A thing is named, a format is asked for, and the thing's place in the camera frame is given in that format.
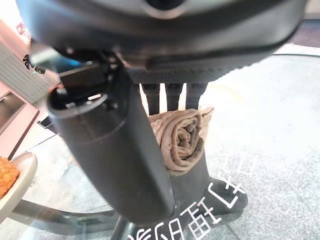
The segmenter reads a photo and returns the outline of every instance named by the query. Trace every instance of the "glass table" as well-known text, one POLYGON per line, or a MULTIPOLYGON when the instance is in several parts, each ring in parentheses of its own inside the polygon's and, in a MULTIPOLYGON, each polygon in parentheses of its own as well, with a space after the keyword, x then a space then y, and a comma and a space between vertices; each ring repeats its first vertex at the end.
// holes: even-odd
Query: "glass table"
MULTIPOLYGON (((319 76, 317 56, 274 55, 208 85, 199 104, 215 107, 209 173, 241 183, 249 204, 241 216, 221 216, 202 239, 320 239, 319 76)), ((29 151, 38 158, 36 176, 14 220, 0 225, 1 238, 110 239, 118 215, 63 139, 29 151)), ((183 235, 195 239, 188 227, 183 235)))

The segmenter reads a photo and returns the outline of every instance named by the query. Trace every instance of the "folded towel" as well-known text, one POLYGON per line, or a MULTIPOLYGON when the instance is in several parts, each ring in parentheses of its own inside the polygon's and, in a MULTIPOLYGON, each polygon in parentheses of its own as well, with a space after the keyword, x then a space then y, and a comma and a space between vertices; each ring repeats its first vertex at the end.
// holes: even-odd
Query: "folded towel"
POLYGON ((149 117, 165 165, 171 175, 187 173, 204 154, 213 110, 212 107, 200 111, 177 110, 149 117))

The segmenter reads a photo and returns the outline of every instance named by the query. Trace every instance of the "black cylinder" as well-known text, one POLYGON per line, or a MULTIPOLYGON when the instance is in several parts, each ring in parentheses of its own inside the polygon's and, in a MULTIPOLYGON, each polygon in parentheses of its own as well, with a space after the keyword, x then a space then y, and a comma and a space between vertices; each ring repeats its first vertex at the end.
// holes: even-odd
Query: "black cylinder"
POLYGON ((53 90, 50 117, 109 204, 123 217, 150 224, 170 217, 174 197, 168 172, 137 88, 125 72, 101 97, 64 107, 53 90))

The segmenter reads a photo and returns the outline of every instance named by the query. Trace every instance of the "brown towel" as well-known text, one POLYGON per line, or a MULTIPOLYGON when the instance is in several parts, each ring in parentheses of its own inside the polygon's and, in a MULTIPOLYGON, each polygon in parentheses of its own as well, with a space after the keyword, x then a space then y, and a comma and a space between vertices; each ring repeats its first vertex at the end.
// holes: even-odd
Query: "brown towel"
POLYGON ((177 110, 149 117, 171 175, 187 173, 202 157, 213 110, 177 110))

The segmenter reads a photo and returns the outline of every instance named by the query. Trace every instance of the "gray carpet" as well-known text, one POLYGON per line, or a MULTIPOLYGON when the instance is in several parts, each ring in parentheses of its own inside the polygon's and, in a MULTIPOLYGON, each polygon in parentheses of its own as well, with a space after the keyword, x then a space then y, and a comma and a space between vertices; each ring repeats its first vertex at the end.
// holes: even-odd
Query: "gray carpet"
MULTIPOLYGON (((236 220, 222 216, 202 239, 320 239, 319 76, 319 58, 273 56, 208 86, 200 104, 215 107, 206 142, 209 172, 242 183, 249 204, 236 220)), ((68 164, 73 157, 60 137, 32 151, 39 166, 24 199, 66 211, 110 209, 78 165, 68 164)), ((7 240, 110 239, 111 234, 59 236, 8 218, 0 225, 7 240)), ((194 239, 189 229, 184 237, 194 239)))
POLYGON ((320 48, 320 19, 304 20, 289 43, 320 48))

